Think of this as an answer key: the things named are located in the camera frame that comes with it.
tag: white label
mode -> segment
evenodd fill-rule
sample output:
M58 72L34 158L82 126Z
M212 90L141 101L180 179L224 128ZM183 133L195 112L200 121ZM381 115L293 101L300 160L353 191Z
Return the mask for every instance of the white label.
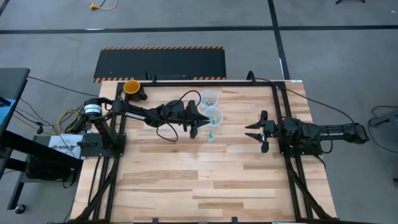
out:
M132 118L136 118L136 119L140 119L140 120L143 120L143 119L146 118L144 116L141 116L141 115L138 115L138 114L132 114L132 113L126 113L126 116L129 116L129 117L132 117Z
M95 108L90 108L90 109L86 109L86 110L85 110L85 113L92 113L92 112L94 112L94 113L101 113L101 110L95 109Z
M86 105L85 106L85 110L88 109L88 108L96 108L96 109L99 109L99 110L102 109L102 107L100 105Z

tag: black mat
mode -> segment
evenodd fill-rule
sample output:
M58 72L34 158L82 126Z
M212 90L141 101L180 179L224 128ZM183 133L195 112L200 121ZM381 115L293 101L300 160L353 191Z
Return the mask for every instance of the black mat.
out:
M94 82L226 79L223 47L105 47L99 55Z

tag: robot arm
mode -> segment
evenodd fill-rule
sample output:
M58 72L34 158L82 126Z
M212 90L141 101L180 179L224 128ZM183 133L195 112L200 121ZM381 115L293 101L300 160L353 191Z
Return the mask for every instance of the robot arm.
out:
M111 105L106 115L102 115L102 104ZM187 126L191 127L190 137L194 139L198 134L198 128L209 123L206 116L198 112L195 102L190 100L184 109L184 103L173 100L166 105L160 105L152 109L144 109L130 105L123 100L109 100L107 98L92 98L85 101L85 118L93 123L103 137L104 142L115 142L116 132L111 129L106 121L112 116L123 115L129 118L141 120L151 127L158 128L165 123L183 125L184 131Z
M262 111L258 123L246 126L248 129L263 129L261 134L246 133L262 143L262 152L268 151L267 138L279 139L279 144L285 146L281 147L281 152L291 156L320 155L323 153L320 142L324 140L345 140L356 144L369 140L364 126L358 123L319 126L296 118L285 118L279 124L267 119L268 113Z

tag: cable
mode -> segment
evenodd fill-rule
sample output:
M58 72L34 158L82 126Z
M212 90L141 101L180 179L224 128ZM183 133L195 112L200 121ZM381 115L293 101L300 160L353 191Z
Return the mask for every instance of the cable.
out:
M24 111L24 110L22 110L22 109L16 108L16 113L18 113L19 115L21 115L23 118L25 118L25 119L28 120L28 121L30 121L30 122L32 122L32 123L35 123L35 124L37 124L37 125L40 125L40 126L49 126L49 125L47 125L47 124L41 123L40 121L32 121L31 119L29 119L29 118L27 118L26 116L24 116L23 114L21 114L21 112L19 112L19 111L22 111L22 112L28 114L29 116L31 116L32 118L34 118L34 119L36 119L36 120L39 120L39 118L36 118L35 116L31 115L31 114L28 113L27 111Z
M47 125L47 124L41 123L40 121L32 121L31 119L25 117L21 112L19 112L17 108L16 108L15 112L16 112L17 114L21 115L21 116L22 116L23 118L25 118L26 120L28 120L28 121L30 121L30 122L32 122L32 123L35 123L35 124L37 124L37 125L39 125L39 126L49 126L49 125Z
M104 0L99 6L102 7L105 2L106 2L106 0Z
M62 119L64 116L66 116L67 114L69 114L69 113L72 113L72 114L77 115L76 120L74 120L74 122L72 122L72 124L75 124L75 122L79 122L81 114L80 114L79 112L77 112L77 110L67 110L66 112L64 112L64 113L58 118L58 121L57 121L57 130L58 130L59 133L67 133L67 132L69 132L69 131L71 131L71 130L73 129L73 125L72 125L72 127L70 127L70 128L66 128L66 130L65 130L64 132L62 132L61 129L60 129L60 121L61 121L61 119Z
M341 111L341 110L339 110L339 109L337 109L337 108L334 108L334 107L329 106L329 105L327 105L327 104L324 104L324 103L321 103L321 102L319 102L319 101L316 101L316 100L313 100L313 99L311 99L311 98L308 98L308 97L306 97L306 96L303 96L303 95L301 95L300 93L296 93L296 92L294 92L293 90L290 90L290 89L288 89L288 88L285 88L285 87L283 87L283 86L280 86L280 85L276 84L275 82L270 81L270 80L268 80L268 79L265 79L265 78L256 78L256 79L258 79L258 80L264 80L264 81L273 83L275 86L277 86L277 87L279 87L279 88L281 88L281 89L283 89L283 90L289 91L289 92L294 93L294 94L296 94L296 95L298 95L298 96L301 96L302 98L305 98L305 99L307 99L307 100L309 100L309 101L312 101L312 102L314 102L314 103L318 103L319 105L326 106L327 108L330 108L330 109L332 109L332 110L335 110L335 111L337 111L337 112L340 112L341 114L345 115L353 124L355 123L354 120L353 120L350 116L348 116L348 114L344 113L343 111Z
M21 100L22 102L26 103L26 104L31 108L31 110L33 111L33 113L36 114L36 116L38 116L42 121L48 123L48 124L51 126L51 124L50 124L48 121L44 120L42 117L40 117L40 115L37 114L36 110L33 109L33 106L32 106L30 103L26 102L24 99L22 99L22 97L20 97L20 100Z
M201 95L200 95L200 93L199 93L198 91L196 91L196 90L190 90L190 91L184 93L184 94L180 97L180 99L177 100L177 102L175 102L175 103L173 103L173 104L171 104L171 105L165 105L165 106L161 109L161 111L159 112L159 115L162 116L163 110L164 110L166 107L172 107L172 106L175 106L175 105L179 104L180 102L182 102L182 99L183 99L188 93L192 93L192 92L198 93L199 102L196 104L196 106L198 106L198 105L200 104L200 102L201 102ZM153 115L151 115L151 114L149 114L149 113L146 113L144 110L142 110L141 112L145 113L146 116L149 116L149 117L151 117L152 119L155 119L155 120L157 120L157 121L160 121L160 122L161 122L160 124L165 123L165 124L169 125L169 126L172 128L172 130L173 130L173 132L174 132L174 134L175 134L175 139L169 139L169 138L166 138L166 137L163 137L162 135L160 135L160 134L159 134L159 126L160 126L160 124L158 124L158 126L156 127L156 135L158 135L160 138L162 138L162 139L164 139L164 140L167 140L167 141L170 141L170 142L177 142L177 141L178 141L178 133L177 133L177 131L174 129L174 127L173 127L166 119L156 118L155 116L153 116Z
M37 128L33 127L32 125L30 125L28 122L24 121L23 119L17 117L16 115L12 115L13 117L17 118L19 121L23 122L24 124L28 125L28 127L34 129L37 131ZM44 134L49 134L49 135L57 135L57 133L48 133L46 131L43 131Z
M164 110L166 107L173 107L173 106L179 104L180 102L182 102L182 99L183 99L188 93L193 93L193 92L198 93L199 102L196 104L196 106L199 106L199 104L200 104L200 102L201 102L201 95L200 95L200 93L199 93L198 91L196 91L196 90L190 90L190 91L184 93L184 94L180 97L180 99L178 99L177 102L175 102L174 104L164 106L164 107L161 109L161 111L160 111L160 115L163 114L163 110ZM152 118L154 118L154 119L156 119L156 120L158 120L158 121L161 121L161 122L163 122L163 123L169 125L169 126L172 128L172 130L174 131L175 137L176 137L176 138L175 138L175 140L172 140L172 139L169 139L169 138L166 138L166 137L161 136L161 135L159 134L159 126L158 126L158 127L156 127L156 134L157 134L159 137L161 137L161 138L164 139L164 140L171 141L171 142L177 142L177 141L178 141L178 133L176 132L176 130L174 129L174 127L173 127L169 122L167 122L167 120L163 120L163 121L162 121L161 119L155 118L154 116L151 116L150 114L147 114L147 115L150 116L150 117L152 117Z
M22 99L22 97L20 97L20 99L21 99L22 102L24 102L24 103L26 103L27 105L29 105L29 107L32 109L33 113L35 113L43 122L46 122L46 123L54 130L54 132L56 133L56 135L60 136L62 142L63 142L63 143L65 144L65 146L67 147L66 153L69 151L69 152L72 153L72 155L76 158L75 154L68 148L68 144L65 142L65 140L63 140L63 137L61 136L61 133L58 132L58 131L55 129L54 125L52 125L52 124L50 124L48 121L44 120L44 119L36 112L36 110L33 109L33 106L32 106L30 103L26 102L24 99Z
M323 164L323 166L324 166L324 168L326 169L326 164L325 164L325 161L323 161L323 159L320 157L320 155L314 155L315 156L315 158L317 158L317 159L319 159L319 161L321 161L322 162L322 164Z
M102 7L102 5L105 3L105 1L102 2L102 4L100 6L97 6L94 3L90 3L90 9L91 10L95 10L95 9L102 9L102 10L113 10L116 9L116 7L118 6L118 0L115 0L115 5L113 7Z
M297 122L296 120L294 120L294 119L291 118L291 117L286 117L286 116L282 116L282 117L285 118L285 119L289 119L289 120L295 122L296 124L299 124L299 122ZM329 129L322 128L321 126L319 126L319 125L317 125L317 124L305 123L305 122L302 122L302 121L301 121L301 124L302 124L302 125L301 125L300 129L303 127L304 124L313 125L313 126L318 127L319 129L321 129L321 131L320 131L317 135L315 135L315 136L313 136L312 138L310 138L309 140L305 141L305 143L306 143L306 142L309 142L309 141L312 141L312 139L314 139L314 138L317 138L317 146L318 146L318 148L319 148L323 153L329 154L329 153L332 152L332 150L333 150L333 140L332 140L332 138L331 138L331 136L330 136L330 133L328 132ZM328 135L328 137L329 137L329 140L330 140L330 149L329 149L329 151L326 151L326 152L322 149L321 142L320 142L320 136L322 135L322 133L326 133L326 134Z
M93 180L91 181L90 193L88 194L87 206L90 205L91 194L93 193L93 186L94 186L94 183L95 183L95 176L97 175L97 169L98 169L98 164L100 164L100 160L101 160L101 156L98 157L97 163L95 164Z
M15 171L19 171L19 170L10 170L10 171L4 172L4 173L2 173L2 174L4 175L4 174L8 174L8 173L10 173L10 172L15 172Z
M89 93L83 93L83 92L76 91L76 90L71 90L71 89L69 89L69 88L66 88L66 87L63 87L63 86L60 86L60 85L56 85L56 84L54 84L54 83L50 83L50 82L48 82L48 81L41 80L41 79L39 79L39 78L30 77L30 76L28 76L28 78L31 78L31 79L34 79L34 80L37 80L37 81L41 81L41 82L44 82L44 83L47 83L47 84L50 84L50 85L53 85L53 86L56 86L56 87L59 87L59 88L63 88L64 90L69 90L69 91L72 91L72 92L75 92L75 93L80 93L80 94L87 95L87 96L98 97L98 95L93 95L93 94L89 94Z
M369 135L371 136L371 139L372 139L372 140L374 141L374 143L376 143L376 145L379 146L380 148L382 148L382 149L384 149L384 150L387 150L387 151L389 151L389 152L397 153L397 154L398 154L398 152L393 151L393 150L391 150L391 149L388 149L388 148L386 148L386 147L380 145L376 140L374 140L373 135L372 135L372 132L371 132L371 121L374 120L374 119L376 119L376 118L372 118L372 119L370 119L370 120L368 121L368 131L369 131Z
M73 203L74 203L74 201L72 202L72 205L70 206L69 212L67 213L66 217L63 219L63 222L64 222L64 223L67 222L68 216L69 216L69 214L72 212Z
M374 111L378 108L398 108L398 106L375 106L374 108L372 108L372 114L373 114L373 116L375 116L377 118L378 118L378 116L374 113Z

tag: wooden table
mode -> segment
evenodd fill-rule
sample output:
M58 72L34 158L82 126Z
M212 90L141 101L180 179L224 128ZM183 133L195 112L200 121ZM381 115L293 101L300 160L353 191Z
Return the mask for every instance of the wooden table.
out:
M286 85L305 94L301 82L287 81ZM114 99L116 86L117 82L103 82L100 96ZM155 128L142 121L127 119L127 143L119 164L112 222L149 222L152 218L159 218L160 222L230 222L231 217L238 217L240 222L294 220L285 162L277 141L269 139L269 152L263 154L261 145L244 135L260 132L244 127L256 123L262 110L268 111L269 119L276 120L270 87L145 87L148 100L134 104L154 108L179 99L188 90L207 89L218 92L217 107L224 113L214 142L208 142L207 127L190 139L189 132L175 125L180 140L173 143L158 137ZM307 100L288 93L293 117L312 122ZM188 100L197 101L198 95L190 93L183 100L186 105ZM160 133L174 136L166 125ZM71 218L87 205L96 160L93 157L83 163ZM309 191L335 217L323 164L313 156L302 156L302 160ZM302 194L297 192L305 217ZM106 192L102 200L100 218L104 216L107 195Z

